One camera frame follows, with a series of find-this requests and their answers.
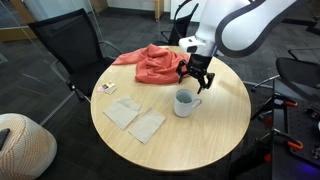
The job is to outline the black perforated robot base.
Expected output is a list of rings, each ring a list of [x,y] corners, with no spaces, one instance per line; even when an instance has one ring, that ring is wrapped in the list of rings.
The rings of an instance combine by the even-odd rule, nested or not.
[[[282,135],[272,140],[272,180],[320,180],[318,89],[285,80],[274,82],[273,128]]]

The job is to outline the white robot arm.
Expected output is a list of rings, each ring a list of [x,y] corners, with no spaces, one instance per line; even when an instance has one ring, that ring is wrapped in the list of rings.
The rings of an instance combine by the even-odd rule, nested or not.
[[[193,36],[179,46],[191,54],[177,66],[178,82],[186,75],[199,82],[198,93],[209,89],[214,73],[207,71],[217,55],[241,58],[255,52],[272,29],[303,0],[207,0]]]

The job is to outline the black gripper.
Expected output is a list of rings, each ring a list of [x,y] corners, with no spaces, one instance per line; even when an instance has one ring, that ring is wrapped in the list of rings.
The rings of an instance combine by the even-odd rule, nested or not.
[[[211,57],[206,57],[197,54],[192,54],[188,63],[184,59],[181,60],[176,68],[176,73],[178,74],[178,83],[180,84],[182,82],[184,75],[188,72],[190,76],[198,79],[200,87],[197,93],[200,93],[204,89],[209,89],[215,77],[214,73],[207,72],[207,68],[210,62]],[[186,65],[187,71],[183,71],[182,68]]]

